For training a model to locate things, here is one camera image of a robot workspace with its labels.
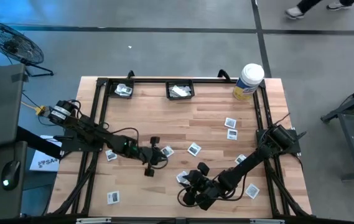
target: black pants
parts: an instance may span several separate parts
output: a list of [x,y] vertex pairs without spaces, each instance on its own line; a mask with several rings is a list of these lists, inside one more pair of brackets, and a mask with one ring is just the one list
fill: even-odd
[[[302,0],[297,7],[302,13],[306,13],[309,9],[318,4],[321,0]],[[351,6],[354,3],[354,0],[340,0],[340,3],[344,6]]]

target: fan grille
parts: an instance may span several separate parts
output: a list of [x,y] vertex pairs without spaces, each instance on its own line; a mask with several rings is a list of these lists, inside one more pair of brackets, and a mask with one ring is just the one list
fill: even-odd
[[0,23],[0,52],[22,63],[37,65],[44,61],[44,54],[29,38]]

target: person's foot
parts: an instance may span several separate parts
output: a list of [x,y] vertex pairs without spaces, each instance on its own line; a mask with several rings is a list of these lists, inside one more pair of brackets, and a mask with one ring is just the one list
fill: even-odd
[[349,9],[349,8],[351,8],[351,6],[344,6],[343,4],[340,3],[340,1],[337,0],[333,3],[330,3],[326,8],[327,8],[327,10],[330,10],[330,11],[337,11],[340,9]]
[[302,19],[304,18],[304,13],[301,12],[301,10],[296,6],[291,9],[287,9],[284,11],[285,15],[289,19]]

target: gray floor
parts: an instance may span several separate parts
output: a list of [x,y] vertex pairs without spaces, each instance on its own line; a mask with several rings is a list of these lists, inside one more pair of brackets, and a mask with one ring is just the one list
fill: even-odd
[[[258,0],[264,29],[354,30],[354,7],[328,12],[324,1],[301,21],[283,10],[295,0]],[[0,0],[0,22],[19,25],[170,28],[255,28],[249,0]],[[45,54],[54,77],[31,78],[26,93],[41,105],[74,98],[83,75],[215,76],[224,68],[237,77],[247,63],[260,63],[256,34],[25,31]],[[339,122],[320,116],[354,92],[354,36],[264,35],[273,77],[282,78],[300,140],[305,182],[314,215],[354,220],[354,171]],[[0,54],[0,65],[9,64]],[[60,134],[41,126],[22,108],[21,126],[36,134]],[[25,188],[51,184],[53,174],[28,172]],[[26,190],[23,212],[40,215],[50,187]]]

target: wooden table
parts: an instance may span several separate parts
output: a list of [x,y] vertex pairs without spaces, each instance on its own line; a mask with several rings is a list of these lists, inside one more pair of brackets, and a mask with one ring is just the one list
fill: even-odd
[[[95,83],[98,77],[82,77],[77,99],[82,103],[82,112],[90,114]],[[273,121],[288,113],[281,79],[266,80],[269,105]],[[140,161],[118,157],[108,162],[101,152],[96,169],[89,216],[91,217],[197,217],[197,218],[267,218],[272,217],[268,188],[263,163],[248,173],[246,187],[256,185],[259,195],[255,199],[244,194],[237,202],[215,202],[208,211],[185,208],[179,205],[177,193],[182,188],[175,178],[183,170],[196,169],[205,162],[209,176],[223,169],[234,167],[239,154],[249,155],[255,147],[254,133],[257,130],[253,100],[238,101],[232,95],[233,84],[195,84],[195,96],[191,100],[170,101],[165,97],[164,83],[136,83],[130,100],[110,98],[105,121],[110,131],[126,127],[139,130],[139,144],[149,145],[151,136],[161,138],[160,148],[170,145],[175,153],[169,164],[156,170],[154,177],[144,176]],[[263,109],[263,100],[259,94]],[[237,119],[238,140],[227,140],[228,128],[225,118]],[[281,124],[291,127],[289,117]],[[132,131],[120,134],[136,137]],[[197,157],[187,152],[191,143],[202,147]],[[49,212],[56,210],[74,188],[82,154],[73,152],[63,159],[55,181]],[[286,188],[297,203],[311,213],[304,176],[300,164],[291,155],[281,156]],[[241,192],[239,184],[236,194]],[[106,194],[120,191],[120,203],[107,205]],[[82,209],[85,188],[82,190],[79,211]],[[279,211],[282,212],[280,193],[275,186]]]

